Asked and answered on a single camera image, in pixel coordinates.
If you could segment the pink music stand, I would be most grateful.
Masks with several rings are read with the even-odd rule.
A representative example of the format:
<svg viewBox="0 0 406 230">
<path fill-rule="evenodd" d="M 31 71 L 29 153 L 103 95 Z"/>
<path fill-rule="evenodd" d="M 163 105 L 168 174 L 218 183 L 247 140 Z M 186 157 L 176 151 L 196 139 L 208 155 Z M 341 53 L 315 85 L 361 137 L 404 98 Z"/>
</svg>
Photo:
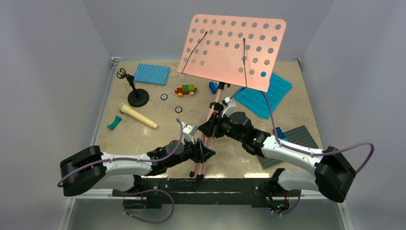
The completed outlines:
<svg viewBox="0 0 406 230">
<path fill-rule="evenodd" d="M 267 92 L 286 27 L 283 19 L 197 14 L 177 72 Z"/>
</svg>

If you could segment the beige toy microphone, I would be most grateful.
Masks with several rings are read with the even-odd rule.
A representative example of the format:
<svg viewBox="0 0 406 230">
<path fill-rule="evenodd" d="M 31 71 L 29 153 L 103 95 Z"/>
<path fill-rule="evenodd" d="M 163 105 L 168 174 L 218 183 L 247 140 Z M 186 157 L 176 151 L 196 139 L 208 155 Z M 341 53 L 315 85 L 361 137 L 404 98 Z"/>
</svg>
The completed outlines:
<svg viewBox="0 0 406 230">
<path fill-rule="evenodd" d="M 150 128 L 156 129 L 158 127 L 158 124 L 156 122 L 147 118 L 146 116 L 142 115 L 141 113 L 137 112 L 136 110 L 132 109 L 126 103 L 120 103 L 118 108 L 121 113 L 131 116 L 132 118 L 140 121 L 141 123 L 143 123 L 144 125 L 146 125 Z"/>
</svg>

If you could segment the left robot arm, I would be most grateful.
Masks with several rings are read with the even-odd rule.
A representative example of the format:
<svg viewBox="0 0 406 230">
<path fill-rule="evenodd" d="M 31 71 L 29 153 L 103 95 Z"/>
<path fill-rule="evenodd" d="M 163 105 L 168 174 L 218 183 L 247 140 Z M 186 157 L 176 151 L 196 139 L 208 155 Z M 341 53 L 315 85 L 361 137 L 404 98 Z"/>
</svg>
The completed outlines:
<svg viewBox="0 0 406 230">
<path fill-rule="evenodd" d="M 137 196 L 143 183 L 137 176 L 156 176 L 185 161 L 206 162 L 215 151 L 201 140 L 173 140 L 141 155 L 115 155 L 102 152 L 97 145 L 87 147 L 60 163 L 57 183 L 64 196 L 78 196 L 91 189 L 115 189 Z"/>
</svg>

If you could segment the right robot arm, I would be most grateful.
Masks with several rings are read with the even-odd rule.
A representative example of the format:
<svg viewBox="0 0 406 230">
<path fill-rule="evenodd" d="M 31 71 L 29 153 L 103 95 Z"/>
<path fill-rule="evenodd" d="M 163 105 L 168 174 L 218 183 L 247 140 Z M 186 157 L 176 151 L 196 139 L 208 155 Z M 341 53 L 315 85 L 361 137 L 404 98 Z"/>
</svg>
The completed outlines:
<svg viewBox="0 0 406 230">
<path fill-rule="evenodd" d="M 313 149 L 283 142 L 255 128 L 244 112 L 234 112 L 230 116 L 212 113 L 198 129 L 209 137 L 232 138 L 251 155 L 278 159 L 299 167 L 300 171 L 283 169 L 274 174 L 269 189 L 275 195 L 290 190 L 313 190 L 329 200 L 342 203 L 357 174 L 342 153 L 333 154 L 335 148 Z"/>
</svg>

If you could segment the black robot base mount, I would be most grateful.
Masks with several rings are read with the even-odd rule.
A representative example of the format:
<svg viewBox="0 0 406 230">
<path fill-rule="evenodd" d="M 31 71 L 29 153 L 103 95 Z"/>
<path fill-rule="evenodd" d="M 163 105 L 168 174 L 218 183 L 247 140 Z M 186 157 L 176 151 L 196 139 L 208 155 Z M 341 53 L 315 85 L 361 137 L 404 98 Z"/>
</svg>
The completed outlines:
<svg viewBox="0 0 406 230">
<path fill-rule="evenodd" d="M 126 199 L 128 209 L 140 208 L 129 199 L 139 197 L 146 208 L 162 205 L 248 205 L 267 207 L 283 213 L 293 207 L 289 199 L 299 191 L 285 191 L 270 178 L 138 178 L 134 187 L 122 192 L 114 189 L 114 197 Z"/>
</svg>

